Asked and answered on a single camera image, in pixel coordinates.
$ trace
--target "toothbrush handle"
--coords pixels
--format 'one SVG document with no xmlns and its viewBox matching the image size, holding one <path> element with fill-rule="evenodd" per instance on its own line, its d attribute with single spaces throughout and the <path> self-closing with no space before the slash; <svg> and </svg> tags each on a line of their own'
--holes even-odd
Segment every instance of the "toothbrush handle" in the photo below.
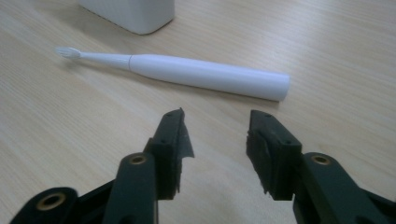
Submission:
<svg viewBox="0 0 396 224">
<path fill-rule="evenodd" d="M 282 101 L 288 75 L 173 56 L 141 54 L 129 61 L 132 72 L 162 81 Z"/>
</svg>

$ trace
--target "white container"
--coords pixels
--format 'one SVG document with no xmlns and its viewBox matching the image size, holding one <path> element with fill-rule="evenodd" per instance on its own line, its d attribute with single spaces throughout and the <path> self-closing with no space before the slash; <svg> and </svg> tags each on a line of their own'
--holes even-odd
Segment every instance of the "white container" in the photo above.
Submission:
<svg viewBox="0 0 396 224">
<path fill-rule="evenodd" d="M 175 0 L 78 0 L 89 11 L 138 35 L 152 33 L 175 17 Z"/>
</svg>

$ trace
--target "light wood grain surface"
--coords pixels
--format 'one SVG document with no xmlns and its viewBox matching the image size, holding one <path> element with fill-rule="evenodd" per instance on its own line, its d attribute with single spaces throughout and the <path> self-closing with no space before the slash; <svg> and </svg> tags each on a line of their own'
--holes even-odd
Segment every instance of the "light wood grain surface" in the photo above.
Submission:
<svg viewBox="0 0 396 224">
<path fill-rule="evenodd" d="M 176 17 L 134 35 L 68 0 L 0 0 L 0 222 L 53 187 L 84 194 L 140 152 L 182 107 L 195 159 L 161 223 L 295 223 L 246 156 L 249 111 L 275 115 L 364 189 L 396 198 L 396 2 L 176 0 Z M 283 102 L 73 63 L 56 46 L 157 53 L 290 74 Z"/>
</svg>

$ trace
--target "toothbrush neck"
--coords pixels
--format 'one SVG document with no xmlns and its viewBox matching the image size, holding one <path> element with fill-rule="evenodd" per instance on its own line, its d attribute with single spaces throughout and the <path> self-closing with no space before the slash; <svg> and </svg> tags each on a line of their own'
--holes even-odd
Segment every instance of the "toothbrush neck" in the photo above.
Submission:
<svg viewBox="0 0 396 224">
<path fill-rule="evenodd" d="M 124 70 L 129 69 L 129 61 L 132 55 L 128 54 L 106 54 L 106 53 L 83 53 L 81 54 L 82 59 L 86 59 L 92 62 L 102 63 L 110 65 L 112 67 L 121 68 Z"/>
</svg>

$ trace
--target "table surface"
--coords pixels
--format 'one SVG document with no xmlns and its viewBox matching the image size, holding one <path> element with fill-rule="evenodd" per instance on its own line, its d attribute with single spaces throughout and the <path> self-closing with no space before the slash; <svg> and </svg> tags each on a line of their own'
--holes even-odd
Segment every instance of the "table surface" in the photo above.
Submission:
<svg viewBox="0 0 396 224">
<path fill-rule="evenodd" d="M 84 194 L 143 150 L 164 113 L 186 113 L 195 159 L 161 223 L 295 223 L 246 156 L 249 112 L 271 113 L 304 153 L 337 159 L 361 188 L 396 198 L 396 2 L 179 1 L 134 35 L 76 1 L 0 0 L 0 222 L 53 187 Z M 282 102 L 141 77 L 58 56 L 156 53 L 290 74 Z"/>
</svg>

